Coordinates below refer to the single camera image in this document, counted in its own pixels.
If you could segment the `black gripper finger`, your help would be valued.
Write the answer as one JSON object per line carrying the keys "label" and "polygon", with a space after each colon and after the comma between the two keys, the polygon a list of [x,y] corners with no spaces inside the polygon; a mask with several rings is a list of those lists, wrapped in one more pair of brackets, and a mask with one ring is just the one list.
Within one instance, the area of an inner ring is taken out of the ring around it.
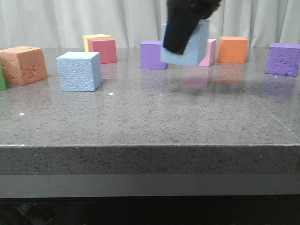
{"label": "black gripper finger", "polygon": [[219,0],[168,0],[163,47],[182,55],[200,20],[208,19],[220,6]]}

